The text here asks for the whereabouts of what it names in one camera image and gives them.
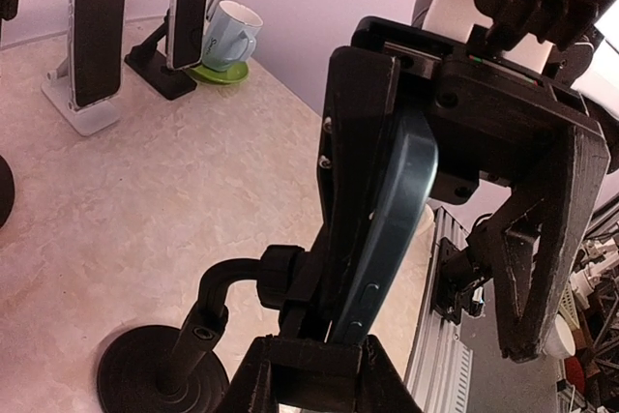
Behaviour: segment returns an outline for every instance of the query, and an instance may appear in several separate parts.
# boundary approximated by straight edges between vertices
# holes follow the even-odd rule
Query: smartphone
[[[70,0],[71,106],[78,110],[114,96],[122,73],[125,0]]]
[[[183,70],[200,62],[206,20],[206,0],[170,0],[166,65]]]

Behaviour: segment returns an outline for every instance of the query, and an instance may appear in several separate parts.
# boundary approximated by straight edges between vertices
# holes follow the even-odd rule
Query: phone holder
[[[120,112],[109,100],[77,110],[72,108],[69,59],[65,59],[56,70],[47,74],[41,90],[80,135],[92,135],[120,119]]]
[[[169,101],[194,91],[196,82],[185,72],[167,67],[165,56],[157,50],[157,44],[167,35],[169,15],[163,24],[146,40],[132,48],[125,63]]]

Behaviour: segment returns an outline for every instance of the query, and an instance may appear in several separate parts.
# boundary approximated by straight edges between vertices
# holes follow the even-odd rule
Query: countertop
[[[125,50],[158,25],[128,24]],[[0,154],[16,184],[0,229],[0,410],[11,413],[101,411],[94,372],[114,337],[178,327],[209,266],[309,247],[321,224],[320,119],[256,62],[241,85],[174,102],[125,67],[121,121],[84,138],[40,90],[65,55],[65,37],[0,52]],[[373,331],[400,372],[430,242],[431,230],[416,236]],[[277,314],[250,282],[227,303],[216,352],[232,377]]]

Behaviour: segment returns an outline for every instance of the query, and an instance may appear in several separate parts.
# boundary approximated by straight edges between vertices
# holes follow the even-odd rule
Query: white plastic part
[[[47,74],[41,90],[80,135],[92,135],[120,119],[119,111],[110,101],[100,101],[78,111],[71,109],[69,77],[57,77],[55,70]]]
[[[544,353],[557,360],[565,360],[576,353],[576,344],[570,326],[560,314],[554,320],[554,326],[544,345]]]
[[[474,0],[432,0],[423,29],[466,44],[475,24],[488,28],[492,25],[492,18],[482,15]],[[552,43],[539,44],[529,34],[514,50],[507,52],[505,58],[541,73],[551,50]]]
[[[572,287],[572,292],[574,293],[578,305],[583,310],[587,310],[589,308],[588,297],[593,294],[593,289],[595,287],[589,283],[588,270],[584,268],[578,273],[573,273],[570,276],[570,286]]]
[[[572,86],[619,120],[619,54],[601,43],[589,69]]]

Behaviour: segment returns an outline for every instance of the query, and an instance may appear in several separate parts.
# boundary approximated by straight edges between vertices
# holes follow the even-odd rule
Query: phone case
[[[174,26],[176,24],[176,1],[177,0],[170,0],[170,8],[167,19],[167,38],[165,43],[165,63],[167,67],[171,70],[174,70]],[[197,65],[198,63],[200,63],[200,60],[193,64],[187,65],[186,67],[183,67],[183,69],[190,68],[194,65]]]
[[[69,107],[71,108],[71,110],[74,111],[79,111],[79,110],[83,110],[84,108],[89,108],[93,105],[96,105],[97,103],[101,102],[101,101],[105,101],[107,99],[110,99],[112,97],[114,97],[115,95],[118,94],[118,92],[116,92],[115,94],[112,94],[111,96],[106,97],[105,99],[101,99],[100,101],[96,101],[93,103],[90,103],[89,105],[86,106],[78,106],[75,103],[75,69],[74,69],[74,5],[75,5],[75,0],[69,0],[69,28],[67,30],[67,54],[69,57],[69,81],[71,84],[71,92],[70,92],[70,99],[69,99]],[[123,24],[125,23],[125,18],[126,18],[126,10],[127,10],[127,4],[125,4],[125,8],[123,9]],[[123,28],[123,32],[121,35],[122,40],[124,40],[125,38],[125,28]],[[120,66],[121,66],[121,85],[119,87],[119,92],[120,89],[123,86],[123,73],[122,73],[122,69],[124,67],[123,61],[121,60],[120,62]]]

